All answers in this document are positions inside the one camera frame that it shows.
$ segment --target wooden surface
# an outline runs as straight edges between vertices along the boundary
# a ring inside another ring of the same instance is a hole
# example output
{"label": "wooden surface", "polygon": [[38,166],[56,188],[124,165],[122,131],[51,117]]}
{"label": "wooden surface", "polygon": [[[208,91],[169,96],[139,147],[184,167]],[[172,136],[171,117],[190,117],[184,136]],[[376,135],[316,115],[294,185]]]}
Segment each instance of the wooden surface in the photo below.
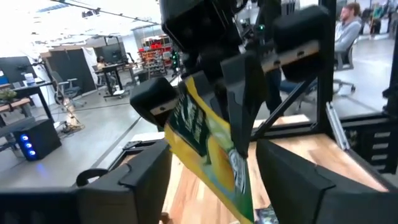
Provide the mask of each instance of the wooden surface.
{"label": "wooden surface", "polygon": [[0,89],[9,88],[9,87],[10,87],[9,83],[0,85]]}
{"label": "wooden surface", "polygon": [[129,156],[126,156],[126,158],[123,159],[122,163],[120,163],[119,166],[121,166],[121,165],[123,165],[123,164],[126,164],[127,162],[130,161],[130,159],[134,158],[134,156],[136,156],[136,155],[129,155]]}
{"label": "wooden surface", "polygon": [[[281,117],[276,124],[304,121],[308,121],[306,116],[295,115]],[[254,127],[259,126],[262,122],[257,121]],[[161,138],[163,138],[163,133],[147,133],[138,135],[133,139]],[[386,190],[324,134],[276,139],[273,142],[364,185],[380,191]],[[267,207],[270,201],[258,170],[256,143],[254,142],[249,147],[248,166],[253,206],[254,208]],[[229,224],[236,221],[216,195],[195,174],[189,171],[176,156],[173,156],[172,160],[172,173],[163,212],[170,214],[173,224]]]}
{"label": "wooden surface", "polygon": [[[25,104],[28,104],[30,102],[30,99],[28,98],[23,98],[17,102],[13,102],[11,103],[11,106],[13,108],[18,107],[18,106],[23,106]],[[9,105],[2,105],[0,106],[0,112],[5,112],[5,111],[9,111],[10,110],[10,106]]]}

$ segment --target gray floor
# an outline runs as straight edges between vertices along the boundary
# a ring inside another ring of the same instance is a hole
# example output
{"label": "gray floor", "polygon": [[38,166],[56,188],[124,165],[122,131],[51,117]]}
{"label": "gray floor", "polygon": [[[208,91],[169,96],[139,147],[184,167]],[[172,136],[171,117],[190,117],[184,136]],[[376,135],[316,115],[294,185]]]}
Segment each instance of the gray floor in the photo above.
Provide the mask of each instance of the gray floor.
{"label": "gray floor", "polygon": [[[356,85],[352,95],[336,96],[333,100],[339,116],[381,110],[386,103],[381,91],[389,84],[393,45],[393,40],[364,40],[355,45],[354,70],[335,73],[336,78]],[[123,83],[129,81],[128,73],[121,76]],[[348,94],[349,89],[341,93]],[[69,186],[81,171],[92,166],[108,166],[133,135],[156,131],[156,127],[147,121],[138,120],[139,115],[129,105],[128,97],[104,101],[102,96],[96,92],[79,99],[87,101],[87,104],[73,113],[85,128],[63,138],[62,147],[45,159],[26,162],[16,158],[11,151],[0,152],[0,187]],[[68,118],[59,107],[52,106],[51,109],[56,121]],[[45,118],[42,109],[33,109],[32,112],[37,119]],[[293,105],[285,115],[294,113]],[[316,106],[304,103],[301,113],[315,119]],[[18,111],[7,115],[7,122],[23,118]],[[257,118],[268,116],[263,105]]]}

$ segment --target ceiling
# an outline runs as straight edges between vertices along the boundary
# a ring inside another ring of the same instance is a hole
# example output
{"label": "ceiling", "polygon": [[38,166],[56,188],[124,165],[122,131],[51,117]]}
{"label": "ceiling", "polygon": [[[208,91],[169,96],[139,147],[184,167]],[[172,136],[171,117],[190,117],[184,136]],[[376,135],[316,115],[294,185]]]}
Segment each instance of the ceiling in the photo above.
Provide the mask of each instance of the ceiling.
{"label": "ceiling", "polygon": [[15,0],[0,6],[0,18],[3,21],[13,21],[4,26],[3,30],[31,41],[62,44],[81,42],[94,35],[128,35],[132,29],[151,25],[133,17],[160,23],[160,10],[156,0],[65,2],[89,9],[101,8],[102,11],[122,14],[124,17],[101,12],[99,15],[82,18],[82,12],[88,9],[48,0]]}

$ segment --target white wall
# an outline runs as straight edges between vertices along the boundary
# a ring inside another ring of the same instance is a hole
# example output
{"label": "white wall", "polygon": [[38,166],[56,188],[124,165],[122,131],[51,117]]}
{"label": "white wall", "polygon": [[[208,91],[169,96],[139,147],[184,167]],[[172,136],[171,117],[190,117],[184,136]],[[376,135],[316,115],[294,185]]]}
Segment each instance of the white wall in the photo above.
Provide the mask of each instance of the white wall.
{"label": "white wall", "polygon": [[97,55],[95,54],[95,50],[92,47],[82,47],[81,49],[85,55],[87,66],[90,70],[91,77],[93,77],[94,84],[97,84],[98,76],[93,68],[94,65],[97,65]]}
{"label": "white wall", "polygon": [[137,46],[136,37],[134,36],[134,34],[131,33],[130,35],[123,36],[122,40],[123,40],[123,45],[124,45],[124,49],[126,50],[126,53],[130,53],[132,59],[137,61],[137,59],[139,59],[138,46]]}
{"label": "white wall", "polygon": [[318,0],[299,0],[299,2],[301,9],[311,5],[318,5]]}
{"label": "white wall", "polygon": [[153,37],[156,35],[164,34],[162,27],[160,25],[135,29],[133,32],[134,32],[134,37],[136,39],[137,46],[139,48],[142,47],[141,39],[146,38],[146,37]]}

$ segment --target black cable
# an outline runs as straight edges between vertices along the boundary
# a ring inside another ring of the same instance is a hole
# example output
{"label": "black cable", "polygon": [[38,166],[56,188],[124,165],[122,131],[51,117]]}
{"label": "black cable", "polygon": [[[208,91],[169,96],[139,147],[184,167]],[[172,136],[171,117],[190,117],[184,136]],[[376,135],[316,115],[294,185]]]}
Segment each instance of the black cable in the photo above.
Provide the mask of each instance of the black cable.
{"label": "black cable", "polygon": [[[121,105],[129,105],[129,103],[120,103],[120,104],[116,104],[116,105],[107,105],[107,106],[96,106],[96,107],[93,107],[93,108],[83,108],[83,109],[80,109],[80,110],[74,110],[73,112],[97,110],[97,109],[101,109],[101,108],[110,108],[110,107],[121,106]],[[56,112],[56,113],[51,113],[51,114],[64,114],[64,113],[68,113],[68,112],[67,111],[62,111],[62,112]],[[46,116],[46,115],[42,114],[42,115],[39,115],[39,116],[37,116],[35,118],[39,118],[41,116]]]}
{"label": "black cable", "polygon": [[[50,103],[50,91],[49,91],[49,86],[45,86],[45,89],[47,90],[47,103]],[[58,119],[60,118],[60,115],[58,114],[58,116],[57,116],[57,119],[55,120],[54,118],[53,118],[53,120],[54,120],[54,123],[55,122],[58,122]]]}

